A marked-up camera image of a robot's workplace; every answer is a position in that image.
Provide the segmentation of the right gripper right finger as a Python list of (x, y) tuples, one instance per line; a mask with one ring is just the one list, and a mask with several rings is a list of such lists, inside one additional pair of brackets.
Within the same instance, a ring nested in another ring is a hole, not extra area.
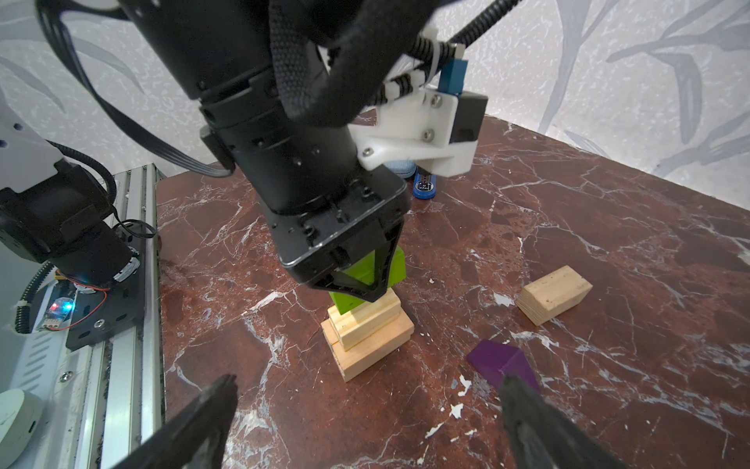
[(518, 468), (624, 468), (626, 465), (549, 405), (523, 379), (498, 388), (503, 426)]

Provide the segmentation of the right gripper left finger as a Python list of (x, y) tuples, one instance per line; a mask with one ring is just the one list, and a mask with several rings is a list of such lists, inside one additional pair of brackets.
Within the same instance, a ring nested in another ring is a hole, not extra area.
[(225, 374), (117, 466), (221, 468), (237, 408), (236, 376)]

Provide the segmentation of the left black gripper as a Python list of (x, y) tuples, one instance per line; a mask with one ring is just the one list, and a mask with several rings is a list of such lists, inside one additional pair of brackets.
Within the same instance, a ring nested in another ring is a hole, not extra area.
[[(355, 170), (339, 197), (301, 215), (278, 215), (261, 202), (287, 274), (300, 285), (374, 302), (388, 289), (392, 259), (410, 209), (406, 182), (388, 168)], [(345, 271), (372, 251), (375, 283)]]

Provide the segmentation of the green block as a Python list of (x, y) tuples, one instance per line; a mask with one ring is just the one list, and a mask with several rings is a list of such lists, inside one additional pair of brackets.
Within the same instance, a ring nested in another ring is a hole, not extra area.
[[(365, 258), (359, 260), (357, 264), (353, 265), (353, 267), (347, 269), (345, 273), (366, 285), (373, 285), (375, 283), (375, 258), (376, 252), (372, 251)], [(391, 263), (389, 287), (393, 287), (405, 279), (405, 255), (402, 248), (398, 246)], [(329, 295), (341, 315), (349, 313), (364, 303), (363, 300), (344, 293), (330, 292)]]

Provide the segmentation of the purple block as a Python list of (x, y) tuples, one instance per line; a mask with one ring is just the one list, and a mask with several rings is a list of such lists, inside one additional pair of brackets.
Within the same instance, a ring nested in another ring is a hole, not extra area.
[(498, 388), (507, 376), (513, 375), (525, 381), (533, 390), (540, 391), (529, 359), (518, 347), (482, 340), (466, 356), (466, 360), (492, 387)]

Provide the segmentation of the wood block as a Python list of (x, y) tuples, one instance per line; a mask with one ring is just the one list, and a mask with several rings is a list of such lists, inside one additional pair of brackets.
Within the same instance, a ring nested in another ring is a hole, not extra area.
[(333, 305), (328, 315), (338, 341), (349, 351), (395, 320), (401, 304), (394, 289), (389, 288), (373, 303), (363, 302), (345, 314)]
[(406, 312), (400, 311), (392, 322), (349, 350), (340, 343), (331, 320), (324, 320), (321, 328), (344, 381), (349, 382), (408, 342), (414, 332), (414, 323)]
[(541, 326), (577, 306), (592, 288), (574, 269), (564, 266), (524, 286), (516, 305), (535, 326)]

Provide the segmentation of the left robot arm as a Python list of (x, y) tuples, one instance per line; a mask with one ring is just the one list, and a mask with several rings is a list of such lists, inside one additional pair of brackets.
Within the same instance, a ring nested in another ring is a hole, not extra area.
[(189, 171), (240, 170), (259, 197), (284, 269), (301, 285), (367, 302), (383, 296), (410, 201), (366, 169), (353, 123), (439, 8), (435, 1), (120, 1), (109, 9), (36, 1), (47, 43), (87, 90), (66, 13), (128, 21), (199, 102), (206, 165), (106, 100), (129, 138)]

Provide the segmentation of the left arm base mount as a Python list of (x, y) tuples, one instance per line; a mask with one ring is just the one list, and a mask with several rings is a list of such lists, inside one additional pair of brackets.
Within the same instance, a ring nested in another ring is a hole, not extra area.
[(111, 339), (146, 316), (146, 287), (154, 271), (150, 243), (125, 236), (138, 268), (124, 281), (91, 289), (69, 279), (53, 283), (49, 300), (36, 298), (44, 279), (54, 267), (47, 262), (33, 276), (15, 306), (14, 330), (21, 334), (53, 332), (66, 334), (66, 349), (76, 351)]

